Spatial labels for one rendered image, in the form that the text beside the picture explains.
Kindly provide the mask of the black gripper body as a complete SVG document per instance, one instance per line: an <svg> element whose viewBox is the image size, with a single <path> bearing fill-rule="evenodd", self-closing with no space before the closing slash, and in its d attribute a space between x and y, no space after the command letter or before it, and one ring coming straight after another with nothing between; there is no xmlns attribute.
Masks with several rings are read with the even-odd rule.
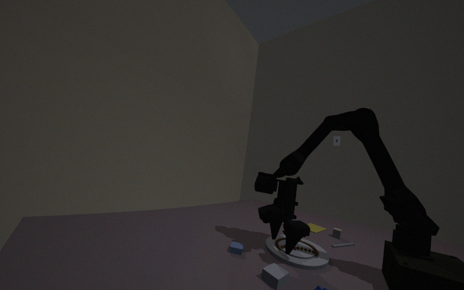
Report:
<svg viewBox="0 0 464 290"><path fill-rule="evenodd" d="M295 199L289 199L285 197L275 198L277 205L282 204L284 210L284 231L291 236L309 236L311 228L302 221L295 221L294 215L295 205L298 206L298 202L295 202Z"/></svg>

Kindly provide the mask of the yellow flat rectangular sheet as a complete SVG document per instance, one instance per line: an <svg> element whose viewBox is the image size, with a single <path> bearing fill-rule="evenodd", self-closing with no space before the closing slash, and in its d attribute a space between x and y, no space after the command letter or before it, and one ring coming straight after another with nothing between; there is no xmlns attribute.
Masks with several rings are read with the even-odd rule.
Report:
<svg viewBox="0 0 464 290"><path fill-rule="evenodd" d="M309 223L307 225L311 228L311 232L314 232L314 233L318 233L318 232L327 230L327 229L323 228L322 226L317 226L317 225L314 225L312 223Z"/></svg>

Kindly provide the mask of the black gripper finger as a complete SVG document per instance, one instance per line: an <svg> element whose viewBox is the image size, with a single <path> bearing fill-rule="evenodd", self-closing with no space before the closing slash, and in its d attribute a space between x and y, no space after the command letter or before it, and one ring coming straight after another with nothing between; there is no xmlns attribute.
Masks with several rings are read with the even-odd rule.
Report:
<svg viewBox="0 0 464 290"><path fill-rule="evenodd" d="M301 238L306 237L306 236L291 236L287 234L285 231L282 231L285 236L286 236L286 246L285 246L285 253L286 255L289 255L290 252L293 250L295 245L301 240Z"/></svg>
<svg viewBox="0 0 464 290"><path fill-rule="evenodd" d="M272 239L276 239L276 236L278 235L282 222L280 222L279 220L276 220L275 222L269 222L269 225L271 227Z"/></svg>

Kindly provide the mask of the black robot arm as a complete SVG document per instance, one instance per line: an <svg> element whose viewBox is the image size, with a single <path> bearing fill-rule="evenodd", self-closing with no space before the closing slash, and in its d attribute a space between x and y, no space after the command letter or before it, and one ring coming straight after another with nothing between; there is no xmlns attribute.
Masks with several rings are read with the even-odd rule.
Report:
<svg viewBox="0 0 464 290"><path fill-rule="evenodd" d="M276 172L258 172L255 191L272 194L278 188L279 197L295 199L298 184L303 185L300 177L286 180L277 178L298 173L307 157L331 131L351 131L366 148L384 186L385 194L380 196L384 210L392 215L395 223L398 223L393 231L391 243L394 248L401 255L434 262L430 256L431 236L437 235L439 226L427 216L427 211L419 199L405 186L379 135L379 123L371 109L362 107L356 111L326 117L298 150L281 160ZM276 202L274 200L273 204L258 209L259 218L263 223L284 221L283 206L281 203L277 205Z"/></svg>

